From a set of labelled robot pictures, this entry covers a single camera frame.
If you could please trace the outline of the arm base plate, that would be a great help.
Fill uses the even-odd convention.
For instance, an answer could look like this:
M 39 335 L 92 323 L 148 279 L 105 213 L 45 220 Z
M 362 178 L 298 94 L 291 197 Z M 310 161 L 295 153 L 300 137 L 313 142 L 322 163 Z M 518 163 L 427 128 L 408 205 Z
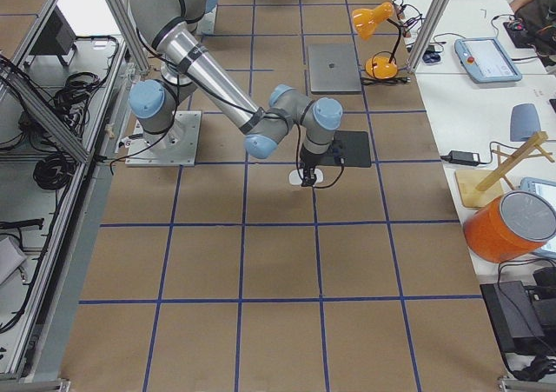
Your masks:
M 130 167 L 194 166 L 201 120 L 201 111 L 178 110 L 172 128 L 166 134 L 162 133 L 159 136 L 144 132 L 142 124 L 136 120 L 134 133 L 140 136 L 124 144 L 128 149 L 126 165 Z
M 214 7 L 210 12 L 206 13 L 198 22 L 196 34 L 201 36 L 213 36 L 215 34 L 215 24 L 218 7 Z

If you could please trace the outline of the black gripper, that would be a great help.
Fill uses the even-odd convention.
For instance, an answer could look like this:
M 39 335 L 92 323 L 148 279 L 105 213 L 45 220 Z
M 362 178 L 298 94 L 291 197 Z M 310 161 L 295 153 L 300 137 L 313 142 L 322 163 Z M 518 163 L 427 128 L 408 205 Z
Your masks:
M 340 174 L 343 173 L 345 168 L 345 157 L 340 149 L 328 148 L 326 152 L 315 154 L 304 146 L 300 151 L 301 167 L 299 169 L 319 169 L 318 166 L 322 161 L 330 161 L 333 166 L 341 168 Z M 311 176 L 304 176 L 301 181 L 302 187 L 312 187 L 314 185 L 314 178 Z

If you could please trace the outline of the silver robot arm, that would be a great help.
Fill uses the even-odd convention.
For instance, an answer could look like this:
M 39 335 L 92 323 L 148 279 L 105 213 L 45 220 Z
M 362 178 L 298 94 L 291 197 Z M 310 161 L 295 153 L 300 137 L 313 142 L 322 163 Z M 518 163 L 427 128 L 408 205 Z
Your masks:
M 323 188 L 317 166 L 341 125 L 343 108 L 338 101 L 328 97 L 314 101 L 280 84 L 268 109 L 255 104 L 191 32 L 217 0 L 129 0 L 129 4 L 138 33 L 162 59 L 169 79 L 187 77 L 202 90 L 244 134 L 244 148 L 252 157 L 270 157 L 296 127 L 301 147 L 290 182 Z

